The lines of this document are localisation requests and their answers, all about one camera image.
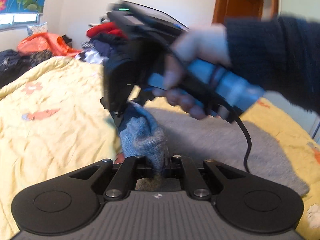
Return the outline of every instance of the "yellow blanket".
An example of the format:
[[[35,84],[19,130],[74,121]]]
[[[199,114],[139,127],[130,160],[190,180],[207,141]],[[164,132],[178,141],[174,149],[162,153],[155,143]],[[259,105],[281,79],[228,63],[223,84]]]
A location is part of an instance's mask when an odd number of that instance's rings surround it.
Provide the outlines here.
[[[54,57],[0,90],[0,240],[18,232],[10,205],[19,191],[103,158],[116,158],[119,139],[114,126],[105,122],[108,112],[100,104],[101,71],[100,65]],[[163,98],[148,105],[181,111]],[[320,239],[320,160],[316,143],[265,99],[255,104],[243,120],[274,136],[297,175],[309,184],[297,230],[306,239]]]

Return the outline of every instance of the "person's arm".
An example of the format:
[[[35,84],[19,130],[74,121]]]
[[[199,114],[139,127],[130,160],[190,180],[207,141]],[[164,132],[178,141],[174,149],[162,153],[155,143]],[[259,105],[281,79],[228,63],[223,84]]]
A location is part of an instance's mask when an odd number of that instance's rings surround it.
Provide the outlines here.
[[[234,73],[320,114],[320,24],[280,17],[226,27]]]

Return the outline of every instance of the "pillow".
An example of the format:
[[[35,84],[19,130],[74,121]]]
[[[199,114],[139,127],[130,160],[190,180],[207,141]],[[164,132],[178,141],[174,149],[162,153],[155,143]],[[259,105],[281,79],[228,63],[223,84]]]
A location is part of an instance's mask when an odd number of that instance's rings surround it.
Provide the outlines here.
[[[28,36],[30,37],[33,34],[36,33],[47,33],[48,32],[48,24],[43,23],[40,25],[32,25],[27,27]]]

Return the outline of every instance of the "window frame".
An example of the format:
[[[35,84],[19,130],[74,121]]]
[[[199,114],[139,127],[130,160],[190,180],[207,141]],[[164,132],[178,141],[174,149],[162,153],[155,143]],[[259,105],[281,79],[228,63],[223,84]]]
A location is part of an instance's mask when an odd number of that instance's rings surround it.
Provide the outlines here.
[[[41,14],[37,14],[37,18],[36,18],[36,21],[34,22],[18,22],[18,23],[15,23],[14,22],[14,17],[16,14],[35,14],[34,12],[19,12],[19,13],[1,13],[1,15],[6,15],[6,14],[12,14],[13,15],[13,19],[12,19],[12,23],[11,24],[0,24],[0,32],[3,32],[3,31],[9,31],[9,30],[15,30],[15,29],[22,29],[22,28],[26,28],[28,25],[37,25],[40,23],[40,17],[41,17]]]

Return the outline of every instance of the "metal screw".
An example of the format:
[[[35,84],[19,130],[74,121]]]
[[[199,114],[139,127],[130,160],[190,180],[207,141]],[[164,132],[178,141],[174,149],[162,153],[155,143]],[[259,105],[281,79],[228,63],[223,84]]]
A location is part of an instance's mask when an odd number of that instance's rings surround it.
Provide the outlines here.
[[[107,192],[106,192],[106,196],[107,197],[119,197],[121,195],[121,191],[118,190],[118,189],[109,189]]]
[[[205,188],[198,188],[193,192],[193,194],[197,197],[206,197],[210,192]]]

